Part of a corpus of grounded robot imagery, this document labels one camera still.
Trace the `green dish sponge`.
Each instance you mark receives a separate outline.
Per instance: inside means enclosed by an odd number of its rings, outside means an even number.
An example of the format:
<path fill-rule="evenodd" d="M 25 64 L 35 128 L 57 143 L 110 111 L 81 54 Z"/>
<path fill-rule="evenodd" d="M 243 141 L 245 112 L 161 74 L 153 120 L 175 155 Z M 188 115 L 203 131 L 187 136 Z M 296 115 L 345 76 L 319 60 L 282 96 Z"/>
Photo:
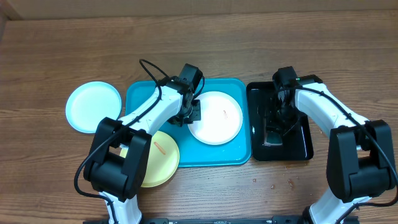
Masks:
<path fill-rule="evenodd" d="M 282 139 L 278 133 L 272 131 L 266 131 L 264 133 L 264 145 L 265 146 L 281 146 Z"/>

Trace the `white round plate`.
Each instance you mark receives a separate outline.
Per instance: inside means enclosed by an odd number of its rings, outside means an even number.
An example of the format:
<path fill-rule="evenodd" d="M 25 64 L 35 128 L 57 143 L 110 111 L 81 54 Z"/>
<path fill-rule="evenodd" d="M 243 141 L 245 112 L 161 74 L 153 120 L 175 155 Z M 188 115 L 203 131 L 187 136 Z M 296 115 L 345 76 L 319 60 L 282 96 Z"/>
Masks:
<path fill-rule="evenodd" d="M 201 119 L 188 125 L 192 135 L 209 145 L 221 145 L 235 138 L 243 125 L 243 112 L 238 102 L 220 91 L 198 96 Z"/>

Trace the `light blue round plate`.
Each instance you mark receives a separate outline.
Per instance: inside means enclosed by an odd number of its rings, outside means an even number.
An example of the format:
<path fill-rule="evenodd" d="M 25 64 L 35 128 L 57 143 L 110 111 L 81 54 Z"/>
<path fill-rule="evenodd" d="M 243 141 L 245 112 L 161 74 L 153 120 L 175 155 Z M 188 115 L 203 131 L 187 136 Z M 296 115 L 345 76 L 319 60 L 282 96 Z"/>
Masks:
<path fill-rule="evenodd" d="M 106 82 L 88 82 L 69 96 L 65 116 L 73 129 L 91 134 L 102 119 L 117 119 L 121 110 L 121 95 L 115 87 Z"/>

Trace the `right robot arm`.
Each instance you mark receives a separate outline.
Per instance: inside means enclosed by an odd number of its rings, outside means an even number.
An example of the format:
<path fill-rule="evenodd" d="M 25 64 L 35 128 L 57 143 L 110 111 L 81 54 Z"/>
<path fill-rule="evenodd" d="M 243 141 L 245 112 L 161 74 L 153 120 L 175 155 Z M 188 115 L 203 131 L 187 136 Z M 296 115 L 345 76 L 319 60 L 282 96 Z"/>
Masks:
<path fill-rule="evenodd" d="M 383 120 L 370 121 L 337 100 L 315 75 L 272 77 L 272 107 L 266 128 L 287 135 L 303 113 L 328 134 L 328 189 L 309 206 L 308 223 L 343 223 L 359 207 L 390 207 L 370 199 L 397 188 L 391 129 Z"/>

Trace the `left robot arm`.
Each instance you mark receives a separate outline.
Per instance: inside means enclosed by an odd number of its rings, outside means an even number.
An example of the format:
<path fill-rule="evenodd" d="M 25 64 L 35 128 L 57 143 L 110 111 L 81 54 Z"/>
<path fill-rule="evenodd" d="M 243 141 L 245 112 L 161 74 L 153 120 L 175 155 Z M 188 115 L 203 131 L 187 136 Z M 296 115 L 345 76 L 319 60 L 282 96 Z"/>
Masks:
<path fill-rule="evenodd" d="M 119 120 L 99 122 L 76 175 L 91 183 L 94 198 L 105 201 L 108 223 L 141 223 L 136 195 L 146 174 L 152 137 L 166 122 L 182 125 L 199 120 L 198 85 L 196 79 L 164 78 L 135 111 Z"/>

